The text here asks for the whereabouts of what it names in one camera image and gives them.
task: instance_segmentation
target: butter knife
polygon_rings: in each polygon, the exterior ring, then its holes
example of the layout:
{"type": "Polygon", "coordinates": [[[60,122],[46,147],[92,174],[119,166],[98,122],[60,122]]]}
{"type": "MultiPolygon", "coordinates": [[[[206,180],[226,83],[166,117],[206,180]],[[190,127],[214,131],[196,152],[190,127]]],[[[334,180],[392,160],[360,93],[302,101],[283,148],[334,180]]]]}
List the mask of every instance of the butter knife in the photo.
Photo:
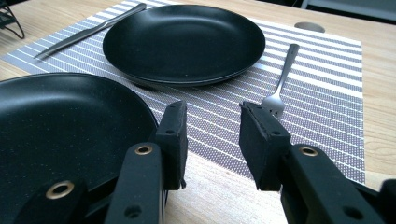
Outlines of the butter knife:
{"type": "Polygon", "coordinates": [[[130,15],[132,15],[132,14],[135,14],[135,13],[137,13],[139,11],[142,11],[144,9],[146,9],[146,4],[140,3],[139,5],[133,7],[132,9],[128,10],[127,12],[125,12],[125,13],[123,13],[123,14],[121,14],[121,15],[119,15],[119,16],[111,19],[111,20],[105,21],[105,22],[103,22],[103,23],[101,23],[101,24],[99,24],[99,25],[97,25],[97,26],[95,26],[95,27],[93,27],[91,29],[86,29],[86,30],[80,31],[80,32],[78,32],[78,33],[76,33],[74,35],[71,35],[71,36],[67,37],[66,39],[64,39],[64,40],[52,45],[51,47],[41,51],[34,58],[43,59],[45,57],[48,57],[52,53],[54,53],[55,51],[57,51],[59,49],[63,49],[65,47],[69,46],[69,45],[72,45],[72,44],[74,44],[74,43],[76,43],[76,42],[78,42],[78,41],[80,41],[80,40],[82,40],[82,39],[84,39],[84,38],[86,38],[86,37],[88,37],[90,35],[96,34],[97,32],[99,32],[99,31],[101,31],[103,29],[106,29],[107,27],[110,27],[110,26],[116,24],[116,22],[118,22],[118,21],[120,21],[120,20],[122,20],[122,19],[124,19],[124,18],[126,18],[126,17],[128,17],[130,15]]]}

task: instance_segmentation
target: table surface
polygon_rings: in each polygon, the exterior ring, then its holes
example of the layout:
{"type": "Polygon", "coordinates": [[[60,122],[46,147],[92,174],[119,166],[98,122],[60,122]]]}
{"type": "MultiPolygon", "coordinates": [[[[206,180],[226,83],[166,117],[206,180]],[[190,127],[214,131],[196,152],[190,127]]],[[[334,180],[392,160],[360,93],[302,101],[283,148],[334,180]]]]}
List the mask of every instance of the table surface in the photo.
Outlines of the table surface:
{"type": "MultiPolygon", "coordinates": [[[[119,2],[30,0],[12,6],[11,10],[26,37],[19,40],[11,32],[1,30],[0,55],[119,2]]],[[[311,21],[324,27],[327,34],[361,41],[366,185],[379,189],[384,179],[396,178],[396,26],[252,0],[178,2],[222,7],[246,17],[288,26],[299,21],[311,21]]],[[[0,67],[0,80],[28,75],[4,61],[0,61],[0,67]]],[[[166,207],[166,220],[169,223],[285,222],[276,193],[259,192],[253,181],[192,153],[187,162],[186,181],[188,186],[185,189],[170,194],[166,207]],[[263,206],[269,200],[274,203],[269,207],[268,204],[263,206]]]]}

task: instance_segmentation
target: striped placemat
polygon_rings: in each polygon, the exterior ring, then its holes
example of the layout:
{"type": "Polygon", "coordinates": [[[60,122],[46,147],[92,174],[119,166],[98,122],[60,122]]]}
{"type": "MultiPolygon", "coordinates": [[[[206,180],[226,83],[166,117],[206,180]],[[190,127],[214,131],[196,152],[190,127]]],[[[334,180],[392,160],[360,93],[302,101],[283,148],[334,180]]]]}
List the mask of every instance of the striped placemat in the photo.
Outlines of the striped placemat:
{"type": "Polygon", "coordinates": [[[123,13],[139,2],[148,7],[177,4],[170,1],[124,1],[30,45],[2,60],[30,74],[78,72],[118,81],[135,91],[158,120],[165,107],[178,100],[188,103],[189,150],[240,175],[251,178],[241,154],[239,103],[259,104],[274,92],[289,44],[300,51],[282,91],[286,109],[281,123],[292,143],[323,149],[350,179],[364,183],[361,42],[313,33],[266,21],[252,20],[266,37],[262,57],[244,74],[216,85],[196,88],[160,87],[143,90],[113,67],[102,51],[107,32],[93,35],[44,61],[33,56],[73,33],[91,28],[123,13]]]}

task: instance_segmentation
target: metal screw hole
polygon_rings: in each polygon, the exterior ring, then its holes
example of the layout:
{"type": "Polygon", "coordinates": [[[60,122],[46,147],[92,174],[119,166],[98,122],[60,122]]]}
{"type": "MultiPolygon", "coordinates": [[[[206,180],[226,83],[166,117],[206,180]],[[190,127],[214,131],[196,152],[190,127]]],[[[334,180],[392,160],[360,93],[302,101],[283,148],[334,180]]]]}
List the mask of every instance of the metal screw hole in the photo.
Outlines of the metal screw hole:
{"type": "Polygon", "coordinates": [[[141,156],[147,155],[147,154],[149,154],[151,151],[152,151],[152,147],[150,147],[150,146],[143,146],[143,147],[139,147],[139,148],[137,148],[137,149],[134,150],[134,152],[135,152],[137,155],[141,155],[141,156]]]}
{"type": "Polygon", "coordinates": [[[303,153],[305,156],[317,156],[318,152],[314,150],[312,147],[300,147],[300,152],[303,153]]]}
{"type": "Polygon", "coordinates": [[[68,180],[56,183],[52,185],[46,192],[46,197],[48,199],[60,199],[68,195],[74,188],[74,184],[68,180]]]}

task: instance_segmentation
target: dish rack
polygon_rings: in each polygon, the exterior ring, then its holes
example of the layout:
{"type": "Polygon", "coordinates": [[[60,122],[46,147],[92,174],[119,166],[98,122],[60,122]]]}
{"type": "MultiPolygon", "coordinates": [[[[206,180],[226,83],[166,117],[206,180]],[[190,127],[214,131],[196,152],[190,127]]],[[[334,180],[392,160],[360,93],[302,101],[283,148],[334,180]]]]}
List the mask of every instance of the dish rack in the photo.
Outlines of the dish rack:
{"type": "Polygon", "coordinates": [[[8,4],[6,3],[6,0],[0,0],[0,29],[7,29],[20,39],[24,39],[24,31],[22,30],[17,18],[14,16],[14,13],[12,13],[11,8],[9,8],[8,4]],[[17,23],[18,27],[20,28],[21,34],[18,34],[14,30],[7,27],[7,25],[14,22],[17,23]]]}

